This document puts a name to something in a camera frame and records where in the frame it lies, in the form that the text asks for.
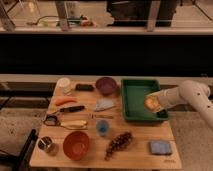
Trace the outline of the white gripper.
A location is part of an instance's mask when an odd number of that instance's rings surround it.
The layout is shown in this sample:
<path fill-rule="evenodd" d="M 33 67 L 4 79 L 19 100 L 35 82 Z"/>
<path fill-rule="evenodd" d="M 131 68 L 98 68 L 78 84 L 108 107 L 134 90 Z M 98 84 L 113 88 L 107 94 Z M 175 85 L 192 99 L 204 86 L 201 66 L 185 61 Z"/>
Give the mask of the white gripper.
<path fill-rule="evenodd" d="M 157 106 L 155 107 L 155 112 L 157 112 L 157 117 L 158 118 L 167 118 L 168 113 L 164 109 L 168 109 L 171 106 L 171 104 L 169 103 L 168 97 L 167 97 L 167 91 L 161 90 L 159 92 L 155 92 L 154 96 L 157 101 Z"/>

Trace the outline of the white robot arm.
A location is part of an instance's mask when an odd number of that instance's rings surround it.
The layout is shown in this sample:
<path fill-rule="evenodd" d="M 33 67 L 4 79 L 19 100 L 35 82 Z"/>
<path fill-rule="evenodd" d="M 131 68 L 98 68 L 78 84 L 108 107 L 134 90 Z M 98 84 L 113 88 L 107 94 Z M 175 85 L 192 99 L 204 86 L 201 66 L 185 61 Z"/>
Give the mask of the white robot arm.
<path fill-rule="evenodd" d="M 154 96 L 163 109 L 184 103 L 191 105 L 213 130 L 213 103 L 209 100 L 210 88 L 208 85 L 186 80 L 175 88 L 155 92 Z"/>

